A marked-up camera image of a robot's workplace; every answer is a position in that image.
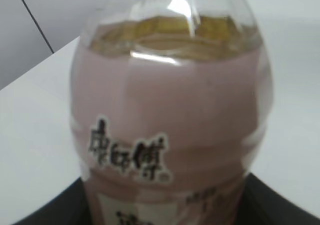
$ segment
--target black object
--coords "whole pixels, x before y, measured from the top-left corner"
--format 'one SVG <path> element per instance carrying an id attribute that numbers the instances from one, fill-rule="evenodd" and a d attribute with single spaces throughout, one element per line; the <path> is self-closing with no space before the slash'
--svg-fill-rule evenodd
<path id="1" fill-rule="evenodd" d="M 82 181 L 76 180 L 53 201 L 15 225 L 93 225 Z M 288 202 L 251 174 L 235 225 L 320 225 L 320 220 Z"/>

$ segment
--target milk tea bottle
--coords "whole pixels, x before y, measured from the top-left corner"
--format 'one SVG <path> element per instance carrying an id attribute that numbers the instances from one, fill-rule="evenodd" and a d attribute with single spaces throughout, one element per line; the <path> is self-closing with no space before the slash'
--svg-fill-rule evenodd
<path id="1" fill-rule="evenodd" d="M 104 0 L 71 71 L 95 225 L 232 225 L 271 70 L 245 0 Z"/>

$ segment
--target white table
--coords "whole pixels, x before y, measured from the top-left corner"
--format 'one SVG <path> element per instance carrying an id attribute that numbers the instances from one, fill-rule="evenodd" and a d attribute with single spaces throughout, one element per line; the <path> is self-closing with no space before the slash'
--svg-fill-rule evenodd
<path id="1" fill-rule="evenodd" d="M 275 80 L 269 130 L 253 173 L 320 218 L 320 21 L 260 18 Z M 0 224 L 58 196 L 79 176 L 69 130 L 77 40 L 0 91 Z"/>

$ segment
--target pink drink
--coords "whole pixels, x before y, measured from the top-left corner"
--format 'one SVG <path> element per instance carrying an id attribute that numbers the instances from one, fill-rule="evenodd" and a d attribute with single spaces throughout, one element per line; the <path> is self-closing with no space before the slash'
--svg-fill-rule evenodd
<path id="1" fill-rule="evenodd" d="M 181 216 L 178 225 L 210 220 L 213 214 L 221 215 L 214 218 L 219 221 L 235 210 L 271 107 L 271 76 L 263 46 L 226 61 L 181 60 L 173 65 L 134 57 L 106 59 L 80 43 L 75 62 L 72 128 L 97 225 L 111 224 L 112 211 L 104 210 L 103 196 L 119 201 L 108 201 L 119 206 L 115 210 L 130 210 L 135 204 L 168 206 L 174 211 L 167 221 Z M 165 134 L 166 168 L 161 173 L 170 172 L 172 181 L 137 182 L 135 169 L 121 175 L 112 166 L 100 168 L 88 149 L 90 132 L 97 129 L 101 115 L 107 118 L 106 136 L 130 150 L 139 139 Z M 212 189 L 204 199 L 190 198 Z M 139 211 L 136 215 L 141 220 L 146 216 Z"/>

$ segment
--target chinese characters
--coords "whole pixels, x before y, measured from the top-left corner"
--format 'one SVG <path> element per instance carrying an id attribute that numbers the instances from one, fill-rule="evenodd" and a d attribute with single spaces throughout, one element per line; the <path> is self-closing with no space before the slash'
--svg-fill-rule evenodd
<path id="1" fill-rule="evenodd" d="M 164 134 L 150 140 L 141 139 L 133 148 L 128 148 L 112 139 L 107 132 L 106 119 L 99 119 L 97 128 L 91 131 L 88 150 L 101 168 L 110 166 L 123 176 L 135 171 L 137 181 L 169 183 L 172 179 L 163 161 L 168 150 Z"/>
<path id="2" fill-rule="evenodd" d="M 117 211 L 116 216 L 119 219 L 118 225 L 153 225 L 152 222 L 140 221 L 135 215 L 124 214 L 121 211 Z"/>

